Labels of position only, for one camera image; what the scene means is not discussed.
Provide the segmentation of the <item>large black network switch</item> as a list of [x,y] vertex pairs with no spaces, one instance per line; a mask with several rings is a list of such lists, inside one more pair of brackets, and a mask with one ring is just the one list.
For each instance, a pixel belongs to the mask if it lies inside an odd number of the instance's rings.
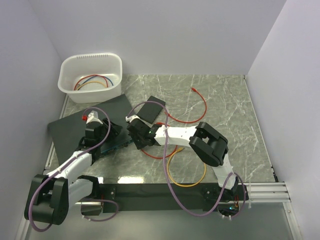
[[110,159],[122,152],[125,147],[132,143],[132,139],[127,131],[125,117],[132,110],[132,105],[125,94],[112,98],[102,103],[74,103],[68,99],[63,118],[48,124],[48,131],[53,140],[54,150],[51,154],[50,169],[58,167],[71,157],[79,141],[85,136],[86,122],[82,120],[85,109],[98,107],[107,113],[110,120],[122,126],[120,134],[101,146],[101,157]]

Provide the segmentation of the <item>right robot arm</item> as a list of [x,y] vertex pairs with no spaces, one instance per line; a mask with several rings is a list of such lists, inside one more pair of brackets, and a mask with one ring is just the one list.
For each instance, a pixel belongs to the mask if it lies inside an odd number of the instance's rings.
[[230,200],[238,193],[232,182],[224,184],[227,176],[233,173],[228,152],[228,140],[206,122],[197,126],[173,127],[154,124],[149,127],[140,118],[126,118],[127,130],[137,149],[146,146],[178,145],[190,147],[203,163],[212,167],[218,180],[220,195]]

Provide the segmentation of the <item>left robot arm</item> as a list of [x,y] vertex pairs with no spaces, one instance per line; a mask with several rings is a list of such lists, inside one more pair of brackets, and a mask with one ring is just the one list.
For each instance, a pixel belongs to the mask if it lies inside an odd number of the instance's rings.
[[55,170],[37,174],[32,179],[24,218],[36,231],[40,231],[36,222],[60,225],[70,207],[84,198],[92,202],[105,202],[98,178],[83,175],[82,172],[100,158],[101,145],[114,140],[121,131],[122,126],[108,118],[88,118],[85,135],[71,157]]

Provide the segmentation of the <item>white plastic tub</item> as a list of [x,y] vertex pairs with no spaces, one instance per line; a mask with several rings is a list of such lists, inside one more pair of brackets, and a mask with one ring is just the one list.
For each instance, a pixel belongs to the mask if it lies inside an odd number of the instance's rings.
[[114,53],[79,54],[61,65],[57,86],[78,104],[113,99],[122,92],[123,65]]

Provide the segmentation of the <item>small black switch box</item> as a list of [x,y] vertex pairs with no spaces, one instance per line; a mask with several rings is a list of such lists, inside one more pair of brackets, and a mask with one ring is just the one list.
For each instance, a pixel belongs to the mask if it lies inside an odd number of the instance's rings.
[[137,116],[149,124],[153,124],[162,111],[162,107],[155,103],[145,103]]

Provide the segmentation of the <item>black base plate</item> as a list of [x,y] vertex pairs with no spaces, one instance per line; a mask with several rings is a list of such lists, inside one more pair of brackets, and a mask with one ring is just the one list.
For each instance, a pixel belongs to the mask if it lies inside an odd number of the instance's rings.
[[[193,187],[179,187],[171,184],[176,196],[189,210],[209,211],[215,204],[221,188],[218,183],[199,183]],[[120,211],[162,211],[180,210],[180,206],[173,198],[166,183],[115,183],[100,184],[100,195],[97,199],[111,200],[119,205]],[[227,206],[235,201],[248,201],[247,186],[245,194],[239,185],[232,192],[224,190],[218,208],[223,204]],[[85,216],[98,216],[101,213],[114,213],[116,206],[112,203],[84,202],[80,211]]]

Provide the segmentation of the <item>aluminium rail right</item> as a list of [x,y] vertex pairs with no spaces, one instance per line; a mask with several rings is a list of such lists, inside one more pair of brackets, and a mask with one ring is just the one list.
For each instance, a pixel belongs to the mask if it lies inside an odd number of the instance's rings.
[[252,203],[290,203],[291,198],[285,182],[246,183]]

